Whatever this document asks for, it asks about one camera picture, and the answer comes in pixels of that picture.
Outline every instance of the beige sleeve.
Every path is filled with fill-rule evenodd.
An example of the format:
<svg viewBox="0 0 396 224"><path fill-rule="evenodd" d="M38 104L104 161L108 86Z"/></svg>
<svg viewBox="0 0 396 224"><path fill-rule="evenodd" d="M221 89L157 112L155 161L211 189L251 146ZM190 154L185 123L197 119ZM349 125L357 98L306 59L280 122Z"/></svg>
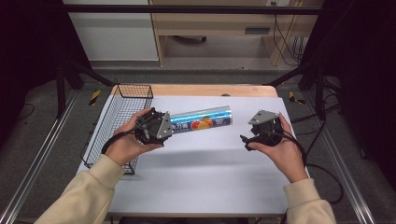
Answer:
<svg viewBox="0 0 396 224"><path fill-rule="evenodd" d="M62 196L36 223L103 223L124 170L101 155L89 171L82 171L68 184Z"/></svg>
<svg viewBox="0 0 396 224"><path fill-rule="evenodd" d="M288 223L335 223L330 204L321 200L313 179L304 179L284 188L289 201Z"/></svg>

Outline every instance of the person's right hand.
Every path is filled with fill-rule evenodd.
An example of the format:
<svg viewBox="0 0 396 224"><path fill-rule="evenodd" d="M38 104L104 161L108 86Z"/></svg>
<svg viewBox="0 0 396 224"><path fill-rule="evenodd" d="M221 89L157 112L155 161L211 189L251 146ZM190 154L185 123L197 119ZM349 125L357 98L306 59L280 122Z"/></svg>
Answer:
<svg viewBox="0 0 396 224"><path fill-rule="evenodd" d="M150 111L151 108L146 108L143 110L140 110L133 114L131 118L122 124L115 132L114 134L121 133L121 132L127 132L131 130L135 126L135 121L137 120L137 117L143 116L146 113ZM145 152L149 152L153 149L162 147L161 144L148 144L148 145L143 145L140 144L136 138L134 137L134 134L127 134L126 136L123 136L121 139L117 140L115 143L113 143L107 150L106 155L119 165L124 165L125 163L133 160L135 157L139 156L140 154L143 154Z"/></svg>
<svg viewBox="0 0 396 224"><path fill-rule="evenodd" d="M290 125L282 114L279 119L285 131L284 134L289 135L291 133ZM249 143L248 146L267 155L290 183L308 178L300 149L289 139L282 138L280 143L274 147L268 147L257 142Z"/></svg>

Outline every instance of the person's left hand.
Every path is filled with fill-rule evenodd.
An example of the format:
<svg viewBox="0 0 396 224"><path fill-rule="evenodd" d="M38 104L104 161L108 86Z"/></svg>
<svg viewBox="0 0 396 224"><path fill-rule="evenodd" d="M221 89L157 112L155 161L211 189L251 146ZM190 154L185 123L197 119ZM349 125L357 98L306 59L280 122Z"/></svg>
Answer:
<svg viewBox="0 0 396 224"><path fill-rule="evenodd" d="M143 110L140 110L139 112L134 113L131 118L122 124L115 132L114 134L121 133L121 132L127 132L131 130L134 127L134 123L136 121L137 117L141 117L144 114L148 113L151 108L146 108ZM117 140L115 143L113 143L107 150L106 155L113 161L115 161L119 165L124 165L127 162L133 160L135 157L137 157L140 154L143 154L145 152L151 151L155 148L162 147L161 144L148 144L148 145L142 145L139 142L137 142L136 138L134 137L134 134L127 134L126 136L123 136L119 140Z"/></svg>

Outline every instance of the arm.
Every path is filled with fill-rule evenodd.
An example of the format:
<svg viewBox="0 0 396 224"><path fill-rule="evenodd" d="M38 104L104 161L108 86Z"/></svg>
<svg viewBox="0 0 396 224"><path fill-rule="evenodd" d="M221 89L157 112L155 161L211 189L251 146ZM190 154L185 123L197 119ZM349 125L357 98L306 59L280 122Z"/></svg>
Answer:
<svg viewBox="0 0 396 224"><path fill-rule="evenodd" d="M314 180L307 178L287 185L288 223L335 223L330 204L321 200Z"/></svg>
<svg viewBox="0 0 396 224"><path fill-rule="evenodd" d="M89 171L72 179L62 196L36 223L103 223L114 187L123 173L121 166L101 155Z"/></svg>
<svg viewBox="0 0 396 224"><path fill-rule="evenodd" d="M132 115L114 134L131 130L136 118L149 110ZM113 199L114 187L124 173L122 165L158 147L161 145L141 145L133 134L123 136L108 148L106 155L101 155L89 171L76 175L62 196L36 223L103 223Z"/></svg>
<svg viewBox="0 0 396 224"><path fill-rule="evenodd" d="M282 115L280 120L285 134L291 133L290 125ZM304 168L300 149L293 142L283 138L275 147L255 142L248 146L267 155L289 180L290 185L284 188L289 202L289 223L335 223L332 208L318 196L314 180L308 177Z"/></svg>

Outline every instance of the wire basket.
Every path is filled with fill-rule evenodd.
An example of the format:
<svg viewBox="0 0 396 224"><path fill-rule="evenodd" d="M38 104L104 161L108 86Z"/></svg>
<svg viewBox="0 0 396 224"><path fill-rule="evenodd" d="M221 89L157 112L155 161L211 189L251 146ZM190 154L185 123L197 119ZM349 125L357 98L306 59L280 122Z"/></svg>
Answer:
<svg viewBox="0 0 396 224"><path fill-rule="evenodd" d="M88 146L81 153L81 159L88 168L99 159L103 145L117 128L129 120L132 114L151 106L153 94L150 85L118 84L110 97L108 108L102 111L103 116L96 124ZM137 159L123 166L126 175L134 175Z"/></svg>

